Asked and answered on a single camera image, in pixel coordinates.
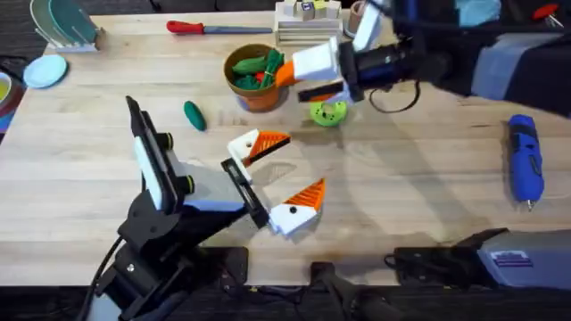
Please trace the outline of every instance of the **green toy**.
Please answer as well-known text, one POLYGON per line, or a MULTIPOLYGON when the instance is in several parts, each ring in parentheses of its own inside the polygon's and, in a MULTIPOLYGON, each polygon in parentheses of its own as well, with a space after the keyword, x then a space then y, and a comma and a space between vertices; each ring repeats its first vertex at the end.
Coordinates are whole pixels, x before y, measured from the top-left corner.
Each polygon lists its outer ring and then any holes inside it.
POLYGON ((206 121, 204 120, 204 116, 196 104, 190 101, 186 102, 184 109, 186 117, 190 123, 193 124, 194 128, 200 131, 206 130, 206 121))
POLYGON ((284 54, 278 50, 272 49, 268 53, 268 65, 266 66, 264 79, 261 81, 260 88, 265 88, 274 83, 274 75, 279 66, 284 64, 284 54))
POLYGON ((337 126, 347 116, 347 103, 310 103, 310 116, 321 126, 337 126))
POLYGON ((266 56, 248 58, 235 64, 234 67, 232 67, 232 71, 238 75, 254 74, 256 72, 264 71, 267 65, 266 56))
POLYGON ((258 82, 258 79, 256 79, 256 77, 254 77, 252 75, 246 75, 246 76, 243 76, 243 77, 236 79, 236 81, 234 82, 234 85, 236 85, 238 88, 244 89, 244 90, 260 89, 260 82, 258 82))

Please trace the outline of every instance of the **orange triangle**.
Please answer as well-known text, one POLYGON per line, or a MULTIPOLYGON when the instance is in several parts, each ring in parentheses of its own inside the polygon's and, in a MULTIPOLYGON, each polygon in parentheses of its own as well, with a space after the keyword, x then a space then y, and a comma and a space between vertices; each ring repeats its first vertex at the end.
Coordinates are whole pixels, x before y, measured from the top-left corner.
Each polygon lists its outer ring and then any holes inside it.
POLYGON ((291 205, 309 206, 314 208, 315 210, 319 210, 319 208, 321 207, 321 203, 323 202, 324 195, 325 195, 325 178, 321 178, 319 181, 306 187, 304 190, 292 196, 289 200, 285 201, 284 203, 291 205))
POLYGON ((277 131, 268 131, 264 130, 258 134, 258 138, 256 142, 253 144, 252 149, 250 150, 250 155, 245 160, 246 163, 250 163, 249 160, 255 157, 256 155, 267 151, 271 147, 279 144, 280 142, 289 139, 290 136, 288 134, 280 133, 277 131))

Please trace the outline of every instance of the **black cable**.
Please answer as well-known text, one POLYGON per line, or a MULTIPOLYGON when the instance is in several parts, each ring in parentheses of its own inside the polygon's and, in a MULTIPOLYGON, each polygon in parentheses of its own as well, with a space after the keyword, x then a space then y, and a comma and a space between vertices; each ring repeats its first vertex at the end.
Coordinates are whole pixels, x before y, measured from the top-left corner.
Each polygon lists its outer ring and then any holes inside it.
POLYGON ((95 294, 95 286, 97 285, 97 281, 101 277, 103 270, 107 266, 107 262, 109 262, 109 259, 111 258, 113 253, 117 250, 121 241, 123 241, 123 238, 120 236, 117 237, 117 240, 115 240, 115 243, 113 243, 107 254, 105 254, 105 257, 103 258, 101 264, 97 268, 97 271, 93 276, 93 280, 91 281, 91 284, 87 289, 86 298, 83 300, 83 304, 81 305, 81 310, 79 311, 77 318, 78 321, 85 321, 87 319, 87 315, 89 314, 89 310, 91 309, 91 300, 93 299, 93 296, 95 294))
POLYGON ((374 102, 373 102, 373 94, 379 90, 379 88, 377 89, 373 89, 370 94, 368 94, 368 102, 371 103, 371 106, 373 106, 373 108, 375 108, 376 111, 382 112, 382 113, 397 113, 397 112, 402 112, 402 111, 407 111, 410 108, 412 108, 414 105, 416 105, 418 103, 418 98, 420 98, 420 81, 415 80, 414 82, 414 98, 412 98, 412 102, 410 102, 406 107, 399 109, 397 111, 386 111, 382 108, 380 108, 379 106, 377 106, 374 102))
POLYGON ((495 26, 495 25, 478 25, 473 27, 461 27, 451 23, 429 22, 429 21, 412 21, 403 16, 396 16, 390 10, 378 4, 374 0, 367 0, 377 8, 383 15, 391 18, 394 22, 416 27, 420 29, 431 29, 438 31, 459 31, 459 32, 490 32, 490 33, 560 33, 570 34, 570 28, 550 28, 550 27, 523 27, 523 26, 495 26))

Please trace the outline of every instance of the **wooden tabletop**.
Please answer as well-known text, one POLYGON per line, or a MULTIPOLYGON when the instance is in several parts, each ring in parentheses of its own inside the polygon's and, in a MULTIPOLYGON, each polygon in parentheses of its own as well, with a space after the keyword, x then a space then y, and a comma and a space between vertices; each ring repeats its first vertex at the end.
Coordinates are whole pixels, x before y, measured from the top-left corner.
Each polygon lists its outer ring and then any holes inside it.
MULTIPOLYGON (((175 139, 184 162, 220 169, 231 139, 252 128, 293 141, 251 169, 257 188, 284 200, 327 179, 323 214, 293 240, 257 231, 245 217, 209 245, 250 250, 250 284, 304 284, 315 260, 332 260, 353 281, 395 284, 383 255, 396 246, 450 243, 490 227, 571 228, 571 121, 542 111, 422 86, 418 105, 385 115, 368 102, 339 128, 312 123, 295 91, 279 109, 244 111, 222 73, 224 59, 273 35, 175 37, 168 20, 271 27, 273 12, 94 17, 107 34, 100 53, 65 54, 70 70, 46 90, 29 89, 0 147, 0 284, 88 284, 140 188, 125 95, 175 139), (197 132, 183 103, 203 111, 197 132), (546 188, 534 211, 511 201, 505 121, 534 117, 546 188)), ((386 29, 385 40, 390 33, 386 29)), ((293 49, 286 49, 290 54, 293 49)), ((412 85, 376 95, 396 109, 412 85)))

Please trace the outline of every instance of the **label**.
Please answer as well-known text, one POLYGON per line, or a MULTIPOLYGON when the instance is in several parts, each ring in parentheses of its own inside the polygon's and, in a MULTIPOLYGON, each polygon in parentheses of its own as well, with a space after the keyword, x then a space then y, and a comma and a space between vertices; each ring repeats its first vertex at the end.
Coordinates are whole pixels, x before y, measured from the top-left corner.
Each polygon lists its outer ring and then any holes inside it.
POLYGON ((524 251, 495 251, 490 253, 499 268, 529 268, 534 263, 524 251))

